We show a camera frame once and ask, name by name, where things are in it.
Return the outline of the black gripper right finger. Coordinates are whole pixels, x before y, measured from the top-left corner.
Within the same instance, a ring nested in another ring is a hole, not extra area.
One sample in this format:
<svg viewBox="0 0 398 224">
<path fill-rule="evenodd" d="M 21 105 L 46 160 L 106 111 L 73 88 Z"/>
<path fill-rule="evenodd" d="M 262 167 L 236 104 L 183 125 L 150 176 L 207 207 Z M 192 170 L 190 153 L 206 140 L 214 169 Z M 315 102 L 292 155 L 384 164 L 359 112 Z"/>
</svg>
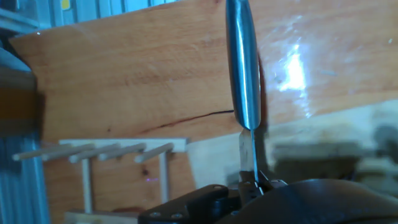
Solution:
<svg viewBox="0 0 398 224">
<path fill-rule="evenodd" d="M 261 189 L 261 194 L 287 185 L 285 181 L 283 181 L 282 179 L 278 179 L 276 175 L 269 170 L 259 170 L 258 177 L 258 184 L 259 188 Z"/>
</svg>

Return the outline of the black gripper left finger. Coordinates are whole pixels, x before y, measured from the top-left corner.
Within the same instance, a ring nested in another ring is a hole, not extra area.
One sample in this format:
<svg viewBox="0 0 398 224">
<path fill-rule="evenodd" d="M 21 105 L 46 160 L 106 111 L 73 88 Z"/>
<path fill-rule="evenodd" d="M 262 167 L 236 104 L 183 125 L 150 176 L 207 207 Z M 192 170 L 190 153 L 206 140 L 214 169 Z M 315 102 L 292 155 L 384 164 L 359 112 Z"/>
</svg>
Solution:
<svg viewBox="0 0 398 224">
<path fill-rule="evenodd" d="M 237 215 L 263 193 L 263 175 L 241 171 L 236 188 L 211 184 L 142 212 L 138 224 L 218 223 Z"/>
</svg>

